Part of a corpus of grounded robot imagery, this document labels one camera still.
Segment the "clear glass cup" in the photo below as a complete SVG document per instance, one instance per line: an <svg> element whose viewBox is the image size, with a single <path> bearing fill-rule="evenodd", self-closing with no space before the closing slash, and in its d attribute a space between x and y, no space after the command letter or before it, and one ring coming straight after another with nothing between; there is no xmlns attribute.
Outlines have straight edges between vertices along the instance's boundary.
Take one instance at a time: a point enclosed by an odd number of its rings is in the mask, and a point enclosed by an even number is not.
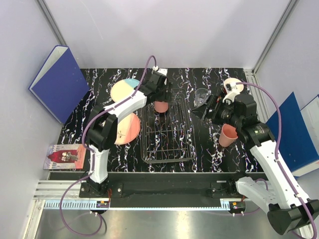
<svg viewBox="0 0 319 239"><path fill-rule="evenodd" d="M194 106L196 108L202 106L203 104L206 103L208 97L209 97L209 91L207 89L205 88L197 89L194 95Z"/></svg>

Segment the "pink plastic cup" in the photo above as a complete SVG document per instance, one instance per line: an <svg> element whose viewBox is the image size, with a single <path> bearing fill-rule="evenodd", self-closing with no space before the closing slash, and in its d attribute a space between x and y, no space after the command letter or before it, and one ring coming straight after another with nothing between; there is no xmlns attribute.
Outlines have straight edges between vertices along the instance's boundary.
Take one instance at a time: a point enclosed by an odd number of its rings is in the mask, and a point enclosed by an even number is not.
<svg viewBox="0 0 319 239"><path fill-rule="evenodd" d="M158 113L165 113L168 110L168 103L167 102L154 102L154 109Z"/></svg>
<svg viewBox="0 0 319 239"><path fill-rule="evenodd" d="M236 139L238 138L236 128L229 125L224 124L221 128L219 144L222 147L230 146Z"/></svg>

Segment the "cream and blue plate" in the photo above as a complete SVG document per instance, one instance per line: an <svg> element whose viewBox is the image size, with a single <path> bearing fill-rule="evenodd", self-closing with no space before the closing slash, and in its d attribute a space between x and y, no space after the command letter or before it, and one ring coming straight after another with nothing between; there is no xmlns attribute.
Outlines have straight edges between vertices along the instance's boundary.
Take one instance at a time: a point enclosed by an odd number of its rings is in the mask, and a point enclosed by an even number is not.
<svg viewBox="0 0 319 239"><path fill-rule="evenodd" d="M136 79L123 79L114 84L111 88L111 99L114 102L120 102L130 96L135 87L139 84Z"/></svg>

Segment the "red floral bowl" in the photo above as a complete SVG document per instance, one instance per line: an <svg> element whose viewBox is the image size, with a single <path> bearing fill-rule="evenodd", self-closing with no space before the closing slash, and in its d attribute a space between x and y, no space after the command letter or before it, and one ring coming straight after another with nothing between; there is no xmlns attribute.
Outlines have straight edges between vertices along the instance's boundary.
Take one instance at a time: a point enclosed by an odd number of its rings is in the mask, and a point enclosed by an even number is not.
<svg viewBox="0 0 319 239"><path fill-rule="evenodd" d="M244 90L244 85L242 81L237 78L227 78L223 82L223 87L225 93L230 93L232 90L236 90L238 92L242 92Z"/></svg>

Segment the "cream and pink plate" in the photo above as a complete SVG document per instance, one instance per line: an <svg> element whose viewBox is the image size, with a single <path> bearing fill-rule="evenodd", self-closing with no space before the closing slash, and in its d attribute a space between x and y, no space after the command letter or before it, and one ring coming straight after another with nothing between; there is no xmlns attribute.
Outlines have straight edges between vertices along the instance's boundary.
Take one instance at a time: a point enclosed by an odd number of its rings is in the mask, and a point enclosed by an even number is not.
<svg viewBox="0 0 319 239"><path fill-rule="evenodd" d="M133 141L140 133L141 122L135 113L131 113L118 124L115 145L124 145Z"/></svg>

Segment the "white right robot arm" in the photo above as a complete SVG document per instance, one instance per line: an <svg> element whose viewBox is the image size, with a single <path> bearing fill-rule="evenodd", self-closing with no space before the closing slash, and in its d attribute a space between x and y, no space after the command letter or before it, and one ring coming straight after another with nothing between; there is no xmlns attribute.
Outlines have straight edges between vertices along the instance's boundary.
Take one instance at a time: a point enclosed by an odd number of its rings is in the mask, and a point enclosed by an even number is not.
<svg viewBox="0 0 319 239"><path fill-rule="evenodd" d="M276 149L277 141L269 127L258 120L257 104L249 94L238 94L234 101L211 95L192 113L201 120L236 129L240 141L264 170L273 193L244 176L226 185L231 197L241 195L253 201L267 215L272 228L280 235L313 226L319 215L319 202L312 200L299 186Z"/></svg>

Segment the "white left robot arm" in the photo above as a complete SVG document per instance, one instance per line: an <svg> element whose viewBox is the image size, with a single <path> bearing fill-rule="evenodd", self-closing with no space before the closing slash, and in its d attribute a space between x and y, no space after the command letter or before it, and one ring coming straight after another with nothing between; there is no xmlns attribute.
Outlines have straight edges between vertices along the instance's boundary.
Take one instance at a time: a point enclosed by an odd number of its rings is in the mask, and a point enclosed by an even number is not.
<svg viewBox="0 0 319 239"><path fill-rule="evenodd" d="M103 197L108 190L108 156L117 138L118 123L153 102L170 101L172 82L167 79L167 72L166 68L154 70L149 79L136 86L122 101L92 109L82 134L82 143L90 151L90 169L86 181L96 197Z"/></svg>

